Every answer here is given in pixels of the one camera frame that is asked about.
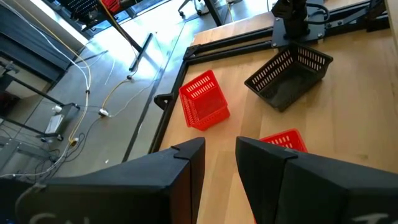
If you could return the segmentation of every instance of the cable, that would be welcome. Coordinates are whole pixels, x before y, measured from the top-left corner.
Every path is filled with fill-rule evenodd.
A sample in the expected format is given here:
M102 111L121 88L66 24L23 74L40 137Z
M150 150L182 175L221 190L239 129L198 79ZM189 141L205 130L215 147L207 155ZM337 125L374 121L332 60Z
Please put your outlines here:
M111 78L111 74L112 74L112 72L113 72L113 69L114 69L114 64L116 63L116 59L115 58L113 58L113 64L112 64L112 69L111 69L111 71L109 72L109 75L108 75L108 78L106 79L106 81L105 81L105 85L108 83L108 81L109 81L109 78Z
M88 67L91 67L92 65L94 65L95 63L97 63L97 61L99 61L100 58L101 58L104 54L106 54L106 53L108 53L108 52L107 52L107 51L104 51L100 56L97 56L97 59L96 59L93 63L91 63L90 65L88 65L88 66L78 66L78 67L80 67L80 68L88 68Z
M111 90L111 92L106 96L106 98L105 98L105 100L104 100L104 103L102 104L102 109L105 108L106 102L108 102L109 97L111 97L112 93L113 93L119 86L121 86L123 83L129 82L129 81L130 81L130 80L125 79L125 80L119 82L119 83Z
M0 130L6 133L9 138L12 138L11 135L6 130L4 130L3 128L1 128Z
M79 145L73 152L71 152L71 153L68 155L67 159L65 159L65 162L74 161L78 156L80 156L81 152L83 152L83 150L84 150L84 148L85 148L85 146L86 146L86 142L87 142L87 139L88 139L88 135L90 134L91 129L93 128L94 124L96 124L100 119L101 119L101 118L97 118L97 119L90 125L90 127L88 128L87 133L85 134L85 138L84 138L85 141L84 141L83 146L82 146L81 150L79 151L79 153L78 153L73 159L67 160L74 152L76 152L76 151L78 150L78 148L79 148L80 145Z
M322 25L322 24L326 24L329 22L330 19L330 11L322 5L319 4L314 4L314 3L307 3L307 7L317 7L319 9L323 9L324 12L326 13L326 19L322 22L317 22L317 21L307 21L307 24L315 24L315 25Z
M80 71L83 73L85 80L86 80L86 86L87 88L90 88L90 84L89 81L87 80L87 76L86 73L70 58L68 58L63 52L61 52L58 48L56 48L56 46L53 45L53 43L51 43L51 41L49 41L49 39L40 31L38 30L34 25L32 25L23 15L21 15L19 12L17 12L13 7L11 7L10 5L8 5L7 3L5 3L3 0L0 0L4 5L6 5L15 15L17 15L18 17L20 17L23 21L25 21L26 23L28 23L28 25L31 26L31 28L33 28L34 30L36 30L42 37L44 37L44 39L61 55L63 55L66 59L68 59L72 64L74 64L75 66L77 66ZM21 7L25 12L27 12L30 16L32 16L40 25L42 25L44 28L46 28L59 42L61 42L67 49L69 49L73 54L75 54L80 60L82 60L86 65L87 63L79 56L77 55L69 46L67 46L64 42L62 42L62 40L60 40L50 29L48 29L45 25L43 25L36 17L34 17L28 10L26 10L23 6L21 6L18 2L16 2L15 0L13 0L19 7ZM89 79L91 82L91 70L89 68Z
M229 11L229 16L231 17L231 20L232 20L232 22L235 22L235 21L234 21L234 18L232 18L231 7L229 6L229 3L228 3L228 1L227 1L227 0L225 0L225 3L226 3L226 7L228 8L228 11Z
M135 95L126 103L126 105L124 105L124 108L120 109L115 115L110 115L109 117L110 117L110 118L114 118L114 117L116 117L117 115L119 115L119 113L122 112L122 111L124 111L124 110L127 108L127 106L130 104L130 102L131 102L135 97L137 97L137 96L138 96L140 93L142 93L144 90L146 90L146 89L148 89L149 87L151 87L152 84L153 84L155 81L157 81L157 80L159 80L159 79L153 79L152 82L151 82L147 87L145 87L145 88L143 88L142 90L138 91L138 93L135 94Z
M29 136L29 137L33 137L33 138L37 138L37 137L36 137L36 136L34 136L34 135L31 135L31 134L26 134L26 133L22 133L21 131L18 131L18 130L14 129L14 128L10 127L10 126L7 126L7 125L5 125L5 124L2 124L2 125L3 125L4 127L7 127L7 128L9 128L9 129L11 129L11 130L13 130L13 131L17 132L16 136L17 136L18 134L22 134L22 135L25 135L25 136Z
M7 176L13 176L13 177L29 177L29 176L37 176L37 175L41 175L41 174L46 174L46 173L50 172L52 169L54 169L54 168L57 166L57 164L62 160L62 158L63 158L63 157L66 155L66 153L68 152L69 147L70 147L70 145L67 144L66 148L63 150L63 153L62 153L62 155L59 157L59 159L58 159L56 162L54 162L54 164L52 164L47 170L45 170L45 171L43 171L43 172L40 172L40 173L38 173L38 174L4 174L4 175L0 175L0 178L7 177Z
M19 16L21 19L23 19L26 23L28 23L33 29L35 29L38 33L40 33L46 40L47 42L49 42L49 44L58 52L60 52L61 54L63 54L61 51L59 51L59 49L57 49L49 40L48 38L46 38L46 36L44 36L43 33L41 33L41 31L39 31L38 29L36 29L36 27L34 27L28 20L26 20L22 15L20 15L14 8L12 8L11 6L9 6L7 3L5 3L3 0L0 0L4 5L6 5L13 13L15 13L17 16ZM40 25L42 25L47 31L49 31L61 44L63 44L68 50L70 50L75 56L77 56L81 61L83 61L83 63L88 67L88 80L87 77L84 73L84 71L79 68L84 76L85 76L85 80L86 80L86 106L88 105L88 95L90 94L90 86L91 86L91 69L88 66L88 64L86 63L86 61L84 59L82 59L78 54L76 54L67 44L65 44L57 35L55 35L49 28L47 28L45 25L43 25L43 23L41 23L35 16L33 16L27 9L25 9L23 6L21 6L16 0L12 0L13 2L15 2L21 9L23 9L26 13L28 13L32 18L34 18ZM77 132L77 129L80 127L80 124L83 120L83 118L86 116L86 112L87 112L87 108L85 108L79 122L76 124L76 126L72 129L72 133L69 136L69 142L72 143L73 142L73 136L75 135L75 133Z

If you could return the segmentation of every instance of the black bracket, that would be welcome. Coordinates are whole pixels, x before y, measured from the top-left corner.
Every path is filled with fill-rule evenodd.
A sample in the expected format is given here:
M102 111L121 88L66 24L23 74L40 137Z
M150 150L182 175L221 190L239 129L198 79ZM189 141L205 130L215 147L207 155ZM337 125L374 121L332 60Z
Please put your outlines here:
M383 12L387 10L385 0L371 0L369 4L369 12L367 15L367 20L372 21L375 20L378 16L380 16Z
M162 110L166 110L166 107L170 101L172 101L174 98L174 94L168 93L168 94L160 94L155 96L154 102L158 107L160 107Z
M190 58L192 55L194 55L196 53L196 51L200 48L201 44L198 45L194 45L191 47L188 47L187 50L185 51L185 55L183 57L183 59L188 59Z

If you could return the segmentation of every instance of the power cord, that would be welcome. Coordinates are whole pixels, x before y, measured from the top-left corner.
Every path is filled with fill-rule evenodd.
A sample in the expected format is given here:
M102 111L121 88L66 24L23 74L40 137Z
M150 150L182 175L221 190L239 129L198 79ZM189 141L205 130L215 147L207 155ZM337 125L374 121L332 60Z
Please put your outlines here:
M116 63L116 59L113 58L112 69L111 69L111 71L109 72L109 75L108 75L108 77L107 77L107 79L106 79L106 81L105 81L105 85L108 83L109 79L111 78L111 75L112 75L112 72L113 72L114 64L115 64L115 63Z
M322 6L322 5L319 5L319 4L314 4L314 3L307 3L307 6L308 7L316 7L316 8L322 9L326 13L326 19L324 21L322 21L322 22L307 21L308 24L322 25L322 24L326 24L326 23L329 22L329 20L330 20L330 11L325 6Z
M35 29L38 33L40 33L46 40L47 42L58 52L60 52L62 55L64 55L66 57L65 54L63 54L59 49L57 49L49 40L48 38L41 33L41 31L39 31L35 26L33 26L28 20L26 20L21 14L19 14L13 7L11 7L10 5L8 5L7 3L5 3L3 0L0 0L5 6L7 6L13 13L15 13L17 16L19 16L21 19L23 19L26 23L28 23L28 25L30 25L33 29ZM16 0L12 0L15 4L17 4L21 9L23 9L26 13L28 13L33 19L35 19L41 26L43 26L50 34L52 34L61 44L63 44L68 50L70 50L76 57L78 57L81 61L84 62L84 64L88 67L88 80L87 77L84 73L84 71L79 68L84 76L85 76L85 80L86 80L86 106L88 105L88 95L90 94L90 86L91 86L91 69L88 66L88 64L86 63L86 61L84 59L82 59L78 54L76 54L67 44L65 44L57 35L55 35L49 28L47 28L43 23L41 23L35 16L33 16L27 9L25 9L23 6L21 6ZM71 135L69 135L69 143L73 144L74 143L74 138L73 136L76 134L77 129L80 127L81 122L83 121L83 118L86 116L86 112L87 112L87 107L85 107L83 114L79 120L79 122L77 122L76 126L72 129Z
M95 63L97 63L102 58L102 56L104 56L106 53L107 53L107 51L104 51L100 56L97 56L97 59L93 63L89 64L88 66L78 66L78 67L89 68L89 67L93 66Z
M32 143L30 143L30 142L27 142L27 141L23 141L23 140L20 140L20 139L16 139L16 138L12 138L11 137L11 135L6 131L6 130L4 130L4 129L1 129L0 128L0 131L3 131L4 133L6 133L7 134L7 136L9 137L9 139L12 139L12 140L15 140L15 141L19 141L19 142L22 142L22 143L24 143L24 144L26 144L26 145L29 145L29 146L34 146L34 147L37 147L38 149L40 149L40 150L42 150L42 151L44 151L45 153L47 153L49 156L51 156L51 152L52 151L56 151L56 150L58 150L58 149L54 149L54 150L50 150L50 148L48 149L48 150L46 150L46 149L44 149L44 148L42 148L41 146L39 146L39 145L36 145L36 144L32 144Z
M226 7L228 8L229 16L231 17L232 22L235 22L234 18L232 17L231 6L229 6L229 3L227 0L225 0L225 3L226 3Z

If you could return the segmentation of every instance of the red basket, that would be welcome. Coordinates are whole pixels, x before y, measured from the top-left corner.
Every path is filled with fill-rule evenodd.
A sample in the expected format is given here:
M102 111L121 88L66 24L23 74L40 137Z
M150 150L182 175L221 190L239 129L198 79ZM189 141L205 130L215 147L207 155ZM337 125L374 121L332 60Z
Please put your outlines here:
M182 86L180 96L188 127L205 131L229 117L228 104L212 70Z
M108 8L109 11L115 13L120 9L119 0L102 0L104 5Z
M308 152L297 129L290 129L278 134L274 134L273 136L260 139L260 141L295 149L301 152Z

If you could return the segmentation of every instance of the wire mesh basket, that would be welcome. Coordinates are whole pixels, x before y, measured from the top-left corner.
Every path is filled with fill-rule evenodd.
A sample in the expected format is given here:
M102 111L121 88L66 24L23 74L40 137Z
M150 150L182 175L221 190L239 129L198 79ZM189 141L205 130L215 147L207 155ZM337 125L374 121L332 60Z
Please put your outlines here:
M325 76L332 61L331 56L293 43L244 84L282 112Z

